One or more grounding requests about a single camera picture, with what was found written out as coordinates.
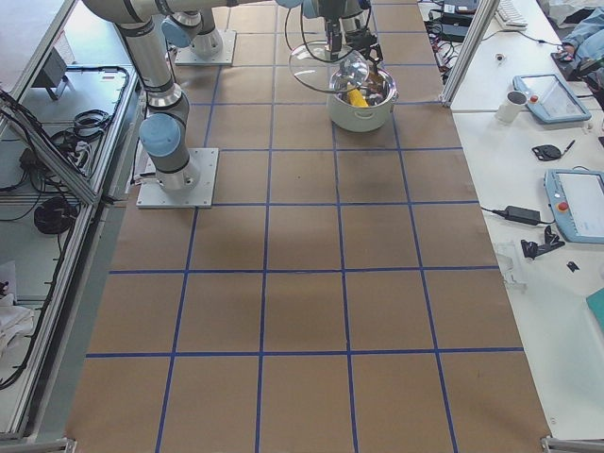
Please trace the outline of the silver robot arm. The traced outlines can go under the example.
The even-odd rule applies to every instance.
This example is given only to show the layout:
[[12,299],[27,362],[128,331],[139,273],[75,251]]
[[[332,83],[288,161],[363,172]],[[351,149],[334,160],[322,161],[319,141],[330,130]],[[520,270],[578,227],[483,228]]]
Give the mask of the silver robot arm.
[[[190,105],[165,61],[162,38],[176,47],[195,39],[219,39],[214,8],[234,8],[240,1],[87,1],[96,16],[113,23],[142,79],[150,116],[139,129],[143,149],[156,169],[159,186],[167,193],[189,191],[199,184],[200,168],[185,144]],[[370,34],[360,23],[368,1],[279,1],[284,8],[301,7],[308,19],[325,24],[324,59],[335,62],[348,53],[361,56],[358,36]]]
[[[318,92],[345,92],[358,88],[378,72],[383,61],[378,38],[369,27],[371,5],[366,1],[295,1],[299,25],[324,21],[326,37],[312,41],[304,31],[302,43],[291,50],[288,66],[301,84]],[[180,66],[230,65],[236,32],[220,30],[211,9],[185,11],[166,17],[161,31],[169,62]]]

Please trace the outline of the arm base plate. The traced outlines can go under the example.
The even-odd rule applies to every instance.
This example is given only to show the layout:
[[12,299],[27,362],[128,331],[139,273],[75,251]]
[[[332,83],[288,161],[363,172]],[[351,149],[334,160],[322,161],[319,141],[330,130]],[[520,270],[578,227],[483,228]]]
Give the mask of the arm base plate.
[[188,165],[178,173],[158,172],[146,157],[136,206],[140,209],[210,208],[219,160],[218,148],[189,148]]
[[215,66],[232,64],[237,33],[234,30],[214,28],[210,33],[197,35],[190,46],[176,52],[177,66]]

